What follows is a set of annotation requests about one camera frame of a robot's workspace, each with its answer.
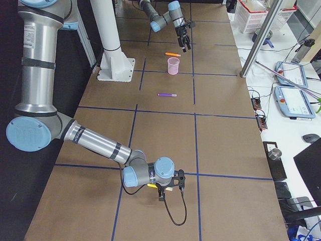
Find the blue and white device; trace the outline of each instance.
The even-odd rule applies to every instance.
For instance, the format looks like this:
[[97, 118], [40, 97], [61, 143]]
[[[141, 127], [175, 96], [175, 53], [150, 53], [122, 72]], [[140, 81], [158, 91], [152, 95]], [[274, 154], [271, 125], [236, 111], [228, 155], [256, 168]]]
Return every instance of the blue and white device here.
[[[303, 65], [278, 61], [275, 65], [275, 71], [302, 88], [308, 88]], [[281, 85], [293, 86], [278, 76], [276, 78]]]
[[276, 86], [276, 102], [284, 116], [290, 118], [315, 118], [306, 94], [292, 86]]

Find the green object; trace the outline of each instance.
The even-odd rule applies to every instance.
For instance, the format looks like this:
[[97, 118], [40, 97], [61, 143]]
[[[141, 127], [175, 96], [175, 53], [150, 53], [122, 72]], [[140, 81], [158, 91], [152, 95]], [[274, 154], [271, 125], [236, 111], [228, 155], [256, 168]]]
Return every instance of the green object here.
[[317, 110], [317, 112], [316, 112], [316, 113], [318, 114], [318, 113], [320, 112], [320, 110], [321, 110], [321, 105], [320, 105], [320, 108]]

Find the white basket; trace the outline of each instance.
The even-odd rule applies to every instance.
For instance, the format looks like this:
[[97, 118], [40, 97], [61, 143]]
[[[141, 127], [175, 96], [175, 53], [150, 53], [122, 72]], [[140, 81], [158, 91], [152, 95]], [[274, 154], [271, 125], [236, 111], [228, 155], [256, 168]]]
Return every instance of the white basket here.
[[[268, 0], [259, 0], [264, 6]], [[268, 11], [262, 12], [250, 12], [249, 9], [244, 5], [246, 0], [238, 0], [235, 10], [235, 20], [239, 24], [240, 31], [243, 34], [254, 33], [257, 28], [261, 28], [265, 20]], [[278, 31], [291, 15], [297, 10], [296, 6], [292, 9], [280, 10], [277, 19], [274, 20], [271, 30]]]

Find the label on robot arm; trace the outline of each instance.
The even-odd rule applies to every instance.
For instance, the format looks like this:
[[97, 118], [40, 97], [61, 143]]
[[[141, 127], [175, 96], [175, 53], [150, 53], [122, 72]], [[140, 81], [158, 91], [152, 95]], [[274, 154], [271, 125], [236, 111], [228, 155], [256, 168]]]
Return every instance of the label on robot arm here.
[[36, 26], [25, 25], [24, 48], [34, 49], [36, 45]]

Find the computer mouse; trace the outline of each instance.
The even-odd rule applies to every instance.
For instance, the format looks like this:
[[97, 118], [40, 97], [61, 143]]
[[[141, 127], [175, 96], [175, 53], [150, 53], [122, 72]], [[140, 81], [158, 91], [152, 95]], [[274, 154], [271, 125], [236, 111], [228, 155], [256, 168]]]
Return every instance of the computer mouse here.
[[316, 142], [320, 137], [317, 134], [307, 134], [304, 135], [302, 138], [305, 142], [312, 144]]

